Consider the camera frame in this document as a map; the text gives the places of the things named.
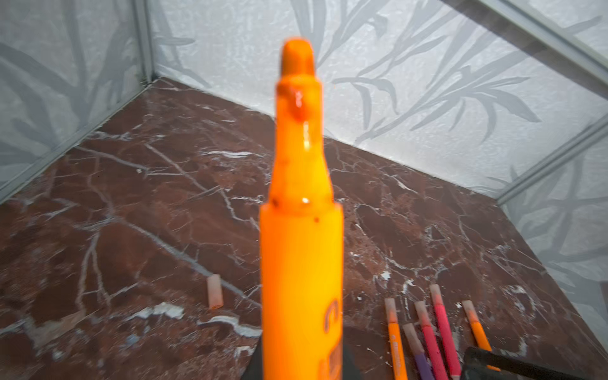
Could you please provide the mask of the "thick pink marker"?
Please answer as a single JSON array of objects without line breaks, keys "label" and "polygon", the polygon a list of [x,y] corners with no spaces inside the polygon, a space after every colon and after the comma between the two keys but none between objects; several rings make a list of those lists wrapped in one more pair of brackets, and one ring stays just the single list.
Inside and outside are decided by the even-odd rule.
[{"label": "thick pink marker", "polygon": [[427,347],[427,354],[432,364],[432,371],[437,380],[448,380],[447,371],[440,353],[440,348],[435,338],[435,332],[428,315],[428,310],[424,301],[415,302],[416,313],[424,334]]}]

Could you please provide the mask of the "purple marker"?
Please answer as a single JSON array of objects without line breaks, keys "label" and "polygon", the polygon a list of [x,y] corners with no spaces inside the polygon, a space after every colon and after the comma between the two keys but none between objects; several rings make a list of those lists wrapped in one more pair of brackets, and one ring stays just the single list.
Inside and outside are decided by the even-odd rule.
[{"label": "purple marker", "polygon": [[424,347],[416,333],[416,329],[413,324],[405,324],[402,326],[408,346],[413,353],[413,358],[416,363],[416,368],[419,372],[421,380],[434,380],[435,376],[432,373],[432,369],[427,361]]}]

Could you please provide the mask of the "orange pen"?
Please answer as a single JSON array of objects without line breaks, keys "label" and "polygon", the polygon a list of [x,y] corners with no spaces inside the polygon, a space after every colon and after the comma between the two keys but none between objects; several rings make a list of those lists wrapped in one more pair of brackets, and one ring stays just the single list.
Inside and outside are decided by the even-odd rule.
[{"label": "orange pen", "polygon": [[266,379],[343,375],[344,214],[324,153],[322,88],[310,43],[283,46],[275,157],[260,210]]},{"label": "orange pen", "polygon": [[470,323],[470,328],[472,329],[473,336],[476,340],[478,348],[491,352],[492,347],[489,343],[488,338],[486,337],[485,331],[478,318],[473,302],[471,300],[464,300],[462,301],[462,306]]},{"label": "orange pen", "polygon": [[402,335],[397,318],[397,307],[393,298],[386,298],[385,310],[389,333],[389,347],[396,380],[407,380],[407,368],[402,347]]}]

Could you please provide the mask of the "thin pink pen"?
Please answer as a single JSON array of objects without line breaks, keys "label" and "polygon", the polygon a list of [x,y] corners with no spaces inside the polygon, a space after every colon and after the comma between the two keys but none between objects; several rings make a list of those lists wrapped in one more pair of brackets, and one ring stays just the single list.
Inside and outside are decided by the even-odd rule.
[{"label": "thin pink pen", "polygon": [[440,330],[440,335],[443,342],[443,350],[446,356],[448,370],[453,380],[459,380],[462,373],[459,356],[454,345],[454,339],[451,332],[451,326],[448,320],[447,311],[443,303],[440,286],[436,283],[429,286],[432,303],[435,310],[435,317]]}]

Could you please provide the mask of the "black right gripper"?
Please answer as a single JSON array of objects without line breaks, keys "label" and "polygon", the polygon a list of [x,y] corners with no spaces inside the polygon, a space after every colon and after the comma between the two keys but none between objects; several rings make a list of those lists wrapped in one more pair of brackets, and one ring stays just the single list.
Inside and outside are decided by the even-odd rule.
[{"label": "black right gripper", "polygon": [[560,370],[525,359],[501,356],[481,348],[469,347],[465,351],[460,379],[584,380],[589,377],[571,370]]}]

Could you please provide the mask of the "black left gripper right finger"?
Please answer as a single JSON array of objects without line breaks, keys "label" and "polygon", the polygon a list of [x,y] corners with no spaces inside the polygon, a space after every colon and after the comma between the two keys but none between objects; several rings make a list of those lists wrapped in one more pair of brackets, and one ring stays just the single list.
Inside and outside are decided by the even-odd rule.
[{"label": "black left gripper right finger", "polygon": [[356,366],[354,358],[348,345],[342,345],[342,379],[343,380],[363,380],[363,376]]}]

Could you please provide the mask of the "pink pen cap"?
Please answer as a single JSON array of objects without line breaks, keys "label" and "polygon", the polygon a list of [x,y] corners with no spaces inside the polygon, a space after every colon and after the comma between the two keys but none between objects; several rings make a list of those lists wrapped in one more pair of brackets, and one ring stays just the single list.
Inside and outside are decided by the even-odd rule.
[{"label": "pink pen cap", "polygon": [[211,310],[223,307],[223,285],[220,274],[212,274],[207,277],[207,299]]}]

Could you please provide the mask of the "aluminium frame post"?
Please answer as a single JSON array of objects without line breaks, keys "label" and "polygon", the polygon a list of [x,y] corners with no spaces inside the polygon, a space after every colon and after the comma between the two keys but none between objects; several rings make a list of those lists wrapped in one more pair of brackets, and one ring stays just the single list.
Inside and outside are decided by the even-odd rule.
[{"label": "aluminium frame post", "polygon": [[146,84],[150,84],[155,79],[155,64],[150,33],[148,1],[133,0],[131,3],[133,5],[136,36],[142,62],[143,80]]}]

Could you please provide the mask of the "horizontal aluminium crossbar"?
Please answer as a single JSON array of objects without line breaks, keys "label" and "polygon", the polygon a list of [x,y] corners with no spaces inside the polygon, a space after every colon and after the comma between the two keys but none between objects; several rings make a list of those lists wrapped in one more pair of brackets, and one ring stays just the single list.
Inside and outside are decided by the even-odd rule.
[{"label": "horizontal aluminium crossbar", "polygon": [[607,99],[607,4],[591,6],[584,20],[575,1],[445,1],[444,4],[508,41],[568,80]]}]

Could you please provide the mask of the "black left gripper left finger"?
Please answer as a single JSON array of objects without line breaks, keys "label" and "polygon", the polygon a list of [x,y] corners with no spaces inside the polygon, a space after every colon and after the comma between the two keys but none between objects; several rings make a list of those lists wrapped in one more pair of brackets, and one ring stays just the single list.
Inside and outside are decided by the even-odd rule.
[{"label": "black left gripper left finger", "polygon": [[260,337],[240,380],[263,380],[263,367],[263,339]]}]

